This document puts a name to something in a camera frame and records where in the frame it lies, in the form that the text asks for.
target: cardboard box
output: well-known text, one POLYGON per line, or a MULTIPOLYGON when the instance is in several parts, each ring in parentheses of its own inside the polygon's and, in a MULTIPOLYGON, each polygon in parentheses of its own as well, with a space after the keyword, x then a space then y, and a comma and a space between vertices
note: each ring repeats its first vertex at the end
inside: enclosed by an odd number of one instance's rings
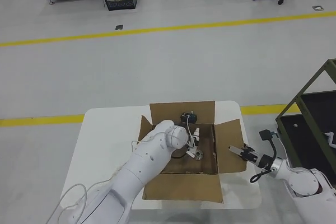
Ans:
MULTIPOLYGON (((183 112, 197 114, 198 121, 189 125, 191 132, 201 128, 198 149, 204 157, 196 161, 188 155, 181 159, 171 159, 163 172, 151 180, 144 188, 145 200, 206 200, 223 202, 219 174, 242 172, 246 162, 228 150, 229 145, 243 146, 239 120, 221 124, 215 123, 215 101, 174 102, 151 104, 151 124, 142 116, 138 140, 147 135, 155 125, 163 120, 180 123, 183 112)), ((173 156, 182 155, 184 150, 176 150, 173 156)))

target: floor tape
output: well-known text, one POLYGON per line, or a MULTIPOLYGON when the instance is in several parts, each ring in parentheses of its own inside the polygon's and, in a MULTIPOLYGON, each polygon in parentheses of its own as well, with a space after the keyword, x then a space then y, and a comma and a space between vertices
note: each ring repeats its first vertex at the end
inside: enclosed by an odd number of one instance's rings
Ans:
MULTIPOLYGON (((242 106, 242 115, 279 114, 286 105, 242 106)), ((299 113, 297 105, 292 105, 288 113, 299 113)), ((49 124, 76 124, 82 123, 84 114, 67 116, 46 116, 37 118, 9 118, 0 119, 0 127, 36 126, 49 124)))
POLYGON ((71 40, 94 39, 94 38, 106 38, 110 36, 145 34, 149 32, 204 29, 204 28, 210 28, 210 27, 239 26, 239 25, 247 25, 247 24, 264 24, 268 22, 305 20, 305 19, 310 19, 310 18, 321 18, 321 17, 332 17, 332 16, 336 16, 336 11, 315 12, 315 13, 310 13, 310 14, 271 17, 271 18, 253 18, 249 20, 238 20, 238 21, 213 22, 213 23, 208 23, 208 24, 191 24, 191 25, 179 25, 179 26, 167 26, 167 27, 153 27, 153 28, 138 29, 138 30, 119 30, 119 31, 113 31, 113 32, 104 32, 100 34, 83 34, 83 35, 77 35, 77 36, 63 36, 63 37, 57 37, 57 38, 43 38, 43 39, 36 39, 36 40, 20 40, 20 41, 0 43, 0 47, 43 44, 43 43, 71 41, 71 40))

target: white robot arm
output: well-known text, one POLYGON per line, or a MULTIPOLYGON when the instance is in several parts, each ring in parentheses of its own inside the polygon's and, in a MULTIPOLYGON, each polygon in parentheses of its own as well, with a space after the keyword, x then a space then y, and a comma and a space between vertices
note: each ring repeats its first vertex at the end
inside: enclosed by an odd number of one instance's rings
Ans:
POLYGON ((171 120, 162 121, 137 144, 128 162, 107 186, 89 194, 86 206, 83 200, 79 202, 69 223, 127 223, 137 194, 165 168, 172 153, 187 144, 188 137, 185 128, 171 120))
POLYGON ((284 180, 289 195, 307 224, 336 224, 336 190, 322 172, 317 169, 292 169, 287 160, 261 155, 248 146, 242 149, 229 146, 229 150, 263 170, 250 182, 255 182, 264 173, 284 180))

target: table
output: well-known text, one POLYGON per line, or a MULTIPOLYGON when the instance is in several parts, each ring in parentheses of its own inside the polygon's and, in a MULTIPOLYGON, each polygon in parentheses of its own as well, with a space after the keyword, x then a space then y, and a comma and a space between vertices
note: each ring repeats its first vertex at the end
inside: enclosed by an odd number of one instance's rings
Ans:
MULTIPOLYGON (((112 176, 132 152, 131 141, 139 135, 141 115, 152 122, 150 106, 91 109, 85 114, 74 149, 62 194, 72 185, 82 183, 89 187, 112 176)), ((239 105, 234 101, 217 101, 216 124, 240 119, 244 142, 248 143, 239 105)), ((252 209, 262 201, 259 184, 250 184, 255 175, 254 165, 247 164, 246 171, 220 174, 224 204, 180 200, 143 200, 143 190, 133 202, 132 209, 252 209)), ((61 206, 74 204, 82 190, 71 191, 61 206)))

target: white object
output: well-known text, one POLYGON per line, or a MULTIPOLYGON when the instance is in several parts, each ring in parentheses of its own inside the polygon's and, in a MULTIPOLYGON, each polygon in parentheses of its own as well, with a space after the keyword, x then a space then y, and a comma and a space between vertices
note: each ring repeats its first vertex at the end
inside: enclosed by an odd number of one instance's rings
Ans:
POLYGON ((336 149, 336 144, 332 143, 332 141, 334 139, 334 133, 333 132, 326 132, 324 134, 327 136, 327 142, 329 143, 329 146, 331 148, 335 148, 336 149))
POLYGON ((196 141, 199 142, 199 128, 196 128, 194 134, 192 135, 192 138, 193 139, 192 139, 192 142, 190 144, 193 145, 194 147, 189 147, 189 150, 187 150, 185 153, 187 153, 191 158, 196 158, 197 157, 198 146, 195 145, 195 142, 196 141))
POLYGON ((127 223, 137 194, 164 169, 172 153, 185 146, 187 140, 185 128, 175 126, 171 120, 159 123, 139 142, 128 162, 102 191, 93 192, 88 203, 86 199, 78 202, 77 208, 69 216, 69 222, 127 223))
POLYGON ((289 195, 307 224, 336 224, 336 191, 322 172, 291 169, 282 160, 275 178, 286 181, 289 195))
MULTIPOLYGON (((85 114, 75 151, 63 187, 63 193, 72 185, 85 186, 109 179, 132 153, 131 141, 139 135, 141 115, 152 121, 149 106, 91 109, 85 114)), ((243 140, 248 143, 240 107, 234 101, 216 102, 216 124, 240 119, 243 140)), ((255 175, 253 164, 246 171, 234 174, 219 174, 224 204, 215 202, 143 200, 141 190, 133 202, 132 209, 252 209, 262 201, 259 184, 250 184, 255 175)), ((72 190, 62 200, 61 206, 76 203, 82 191, 72 190)))

